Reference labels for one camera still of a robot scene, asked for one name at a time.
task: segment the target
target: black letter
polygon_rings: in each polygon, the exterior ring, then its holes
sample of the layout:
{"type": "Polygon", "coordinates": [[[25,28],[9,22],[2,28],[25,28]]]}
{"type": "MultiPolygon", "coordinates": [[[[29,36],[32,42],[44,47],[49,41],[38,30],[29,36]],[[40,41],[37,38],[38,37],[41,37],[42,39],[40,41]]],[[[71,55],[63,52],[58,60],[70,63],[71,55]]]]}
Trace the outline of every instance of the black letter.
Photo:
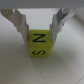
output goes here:
{"type": "Polygon", "coordinates": [[[38,39],[42,38],[45,36],[45,34],[33,34],[33,35],[41,35],[40,37],[36,38],[33,40],[33,42],[46,42],[46,41],[37,41],[38,39]]]}
{"type": "Polygon", "coordinates": [[[32,54],[38,55],[40,52],[43,52],[43,54],[41,54],[41,55],[44,55],[44,54],[46,53],[44,50],[39,51],[37,54],[35,54],[35,52],[36,52],[36,51],[33,51],[32,54]]]}

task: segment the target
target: yellow block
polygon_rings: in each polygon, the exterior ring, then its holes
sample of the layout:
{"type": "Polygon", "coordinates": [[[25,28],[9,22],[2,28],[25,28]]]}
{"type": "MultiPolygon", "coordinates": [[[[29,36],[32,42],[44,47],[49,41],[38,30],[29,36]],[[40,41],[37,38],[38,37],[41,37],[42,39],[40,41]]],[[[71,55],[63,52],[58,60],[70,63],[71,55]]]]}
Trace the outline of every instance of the yellow block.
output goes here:
{"type": "Polygon", "coordinates": [[[51,51],[49,30],[29,30],[29,56],[48,57],[51,51]]]}

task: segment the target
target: yellow cube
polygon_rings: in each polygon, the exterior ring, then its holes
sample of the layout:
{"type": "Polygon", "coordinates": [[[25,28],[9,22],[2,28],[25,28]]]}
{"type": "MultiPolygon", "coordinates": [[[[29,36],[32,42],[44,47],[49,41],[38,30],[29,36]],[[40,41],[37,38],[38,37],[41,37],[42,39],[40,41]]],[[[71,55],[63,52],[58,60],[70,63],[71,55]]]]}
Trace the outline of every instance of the yellow cube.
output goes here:
{"type": "Polygon", "coordinates": [[[48,57],[51,51],[50,30],[29,30],[29,56],[48,57]]]}

